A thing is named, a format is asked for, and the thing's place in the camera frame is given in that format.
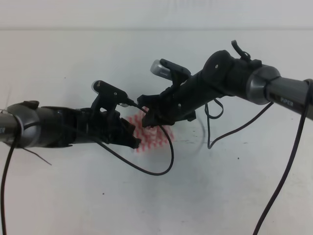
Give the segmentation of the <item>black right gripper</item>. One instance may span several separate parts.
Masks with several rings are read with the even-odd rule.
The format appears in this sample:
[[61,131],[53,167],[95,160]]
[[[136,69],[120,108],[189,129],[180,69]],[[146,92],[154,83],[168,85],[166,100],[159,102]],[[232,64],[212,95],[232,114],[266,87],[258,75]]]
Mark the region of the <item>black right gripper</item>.
[[142,118],[142,127],[172,126],[177,121],[191,122],[196,119],[195,111],[184,114],[182,105],[175,101],[174,93],[178,90],[179,88],[171,86],[160,94],[141,95],[137,99],[138,106],[148,112]]

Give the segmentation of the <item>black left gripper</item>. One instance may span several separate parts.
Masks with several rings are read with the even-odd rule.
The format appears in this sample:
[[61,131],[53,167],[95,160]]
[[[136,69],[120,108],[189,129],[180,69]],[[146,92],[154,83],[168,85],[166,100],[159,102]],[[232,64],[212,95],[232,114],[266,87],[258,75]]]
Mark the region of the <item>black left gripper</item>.
[[139,148],[141,139],[133,136],[135,126],[120,116],[118,111],[92,114],[90,108],[82,109],[78,116],[78,130],[99,138],[107,144]]

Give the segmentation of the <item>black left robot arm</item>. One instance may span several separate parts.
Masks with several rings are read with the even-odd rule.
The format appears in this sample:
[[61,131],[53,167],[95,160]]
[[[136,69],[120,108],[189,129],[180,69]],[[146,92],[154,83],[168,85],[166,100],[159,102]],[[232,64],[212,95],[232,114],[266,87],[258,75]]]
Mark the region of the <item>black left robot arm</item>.
[[19,134],[19,148],[63,148],[96,138],[137,149],[141,140],[134,137],[134,131],[135,126],[115,109],[102,112],[95,107],[40,107],[37,101],[24,101],[0,113],[1,142],[11,145]]

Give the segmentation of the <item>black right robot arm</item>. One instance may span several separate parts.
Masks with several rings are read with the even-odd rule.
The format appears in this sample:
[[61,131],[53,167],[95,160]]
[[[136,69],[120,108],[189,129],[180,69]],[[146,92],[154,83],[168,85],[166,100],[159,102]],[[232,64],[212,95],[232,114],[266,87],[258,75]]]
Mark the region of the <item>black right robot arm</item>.
[[194,75],[168,60],[155,60],[151,72],[173,84],[160,94],[141,95],[137,99],[140,107],[148,108],[143,127],[193,121],[197,108],[224,96],[236,96],[257,105],[273,102],[299,114],[307,110],[306,117],[313,118],[313,99],[307,98],[313,91],[308,81],[284,78],[275,67],[252,60],[236,41],[231,44],[239,59],[219,50]]

